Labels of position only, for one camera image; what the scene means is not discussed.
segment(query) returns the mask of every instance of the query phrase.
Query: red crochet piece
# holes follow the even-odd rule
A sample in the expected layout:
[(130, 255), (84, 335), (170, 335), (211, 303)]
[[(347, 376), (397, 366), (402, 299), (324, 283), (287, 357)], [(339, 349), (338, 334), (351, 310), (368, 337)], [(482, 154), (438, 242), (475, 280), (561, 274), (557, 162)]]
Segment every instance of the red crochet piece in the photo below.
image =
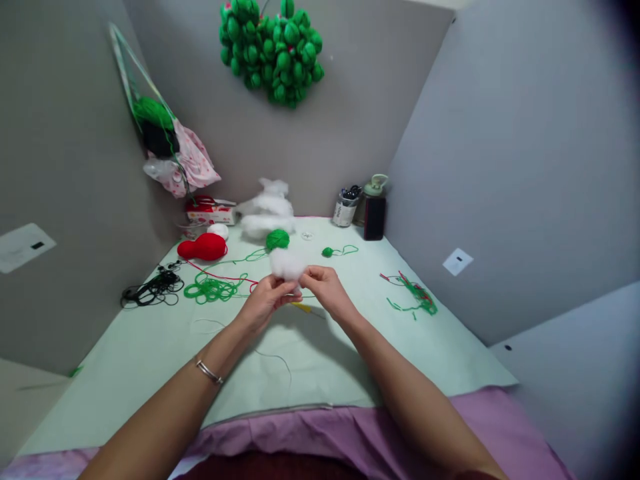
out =
[(227, 254), (227, 244), (220, 235), (203, 233), (196, 241), (184, 241), (178, 245), (178, 255), (191, 260), (194, 258), (204, 261), (218, 260)]

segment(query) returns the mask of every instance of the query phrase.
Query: person's left hand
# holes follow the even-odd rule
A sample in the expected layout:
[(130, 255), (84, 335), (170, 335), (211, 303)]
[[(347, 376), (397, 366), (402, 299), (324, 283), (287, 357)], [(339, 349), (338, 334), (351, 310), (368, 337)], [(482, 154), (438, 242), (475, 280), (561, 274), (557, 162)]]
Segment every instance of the person's left hand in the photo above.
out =
[(258, 336), (267, 327), (273, 312), (278, 308), (287, 303), (302, 301), (300, 290), (294, 293), (297, 286), (294, 281), (285, 282), (273, 275), (266, 276), (255, 286), (236, 320), (244, 323), (252, 336)]

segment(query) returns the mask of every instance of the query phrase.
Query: silver bangle bracelet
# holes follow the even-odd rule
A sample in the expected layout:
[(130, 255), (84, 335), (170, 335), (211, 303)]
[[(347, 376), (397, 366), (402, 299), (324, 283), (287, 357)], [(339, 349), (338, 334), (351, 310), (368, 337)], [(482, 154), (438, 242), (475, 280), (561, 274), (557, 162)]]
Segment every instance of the silver bangle bracelet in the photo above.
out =
[(193, 360), (195, 360), (195, 366), (198, 367), (202, 373), (208, 376), (216, 385), (222, 385), (224, 383), (224, 380), (222, 380), (221, 377), (218, 377), (216, 374), (214, 374), (214, 372), (209, 370), (207, 366), (202, 363), (202, 360), (198, 360), (197, 357), (194, 357)]

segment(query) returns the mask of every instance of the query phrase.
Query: light green tablecloth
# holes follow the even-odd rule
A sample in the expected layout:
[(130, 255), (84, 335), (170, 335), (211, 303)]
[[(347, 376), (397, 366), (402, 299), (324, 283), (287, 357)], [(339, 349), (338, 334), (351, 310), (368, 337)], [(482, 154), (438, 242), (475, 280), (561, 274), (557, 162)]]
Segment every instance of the light green tablecloth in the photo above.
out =
[[(340, 229), (328, 219), (300, 218), (290, 248), (309, 264), (335, 268), (362, 314), (416, 367), (448, 396), (469, 393), (486, 385), (511, 385), (516, 379), (489, 350), (437, 299), (438, 314), (394, 310), (387, 298), (402, 307), (416, 305), (404, 287), (391, 285), (379, 274), (402, 271), (428, 286), (384, 239), (365, 242), (358, 229)], [(224, 259), (242, 259), (260, 245), (241, 240), (232, 227)], [(303, 240), (302, 232), (313, 238)], [(325, 247), (356, 245), (360, 251), (326, 259)], [(161, 264), (177, 258), (173, 248)], [(248, 272), (260, 280), (270, 273), (268, 259), (214, 267), (216, 275), (238, 277)], [(186, 284), (197, 273), (190, 265), (179, 275)], [(248, 293), (245, 283), (242, 293)], [(242, 299), (197, 305), (180, 294), (176, 306), (158, 305), (122, 311), (84, 360), (84, 368), (21, 451), (22, 455), (103, 445), (176, 370), (220, 328), (214, 319), (230, 322)], [(312, 313), (288, 305), (273, 317), (255, 348), (228, 378), (203, 426), (239, 415), (310, 405), (380, 405), (381, 398), (365, 364), (340, 328), (315, 298), (304, 303)]]

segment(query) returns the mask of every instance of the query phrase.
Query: white label on wall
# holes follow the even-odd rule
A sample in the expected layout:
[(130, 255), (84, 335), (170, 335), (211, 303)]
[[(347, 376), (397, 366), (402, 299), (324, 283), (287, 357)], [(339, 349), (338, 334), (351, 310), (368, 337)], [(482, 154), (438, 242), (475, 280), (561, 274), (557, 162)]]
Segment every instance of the white label on wall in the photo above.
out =
[(457, 277), (472, 261), (473, 258), (470, 255), (461, 249), (456, 249), (450, 254), (449, 258), (445, 260), (442, 266), (449, 270), (454, 277)]
[(0, 272), (10, 273), (55, 245), (35, 223), (6, 233), (0, 237)]

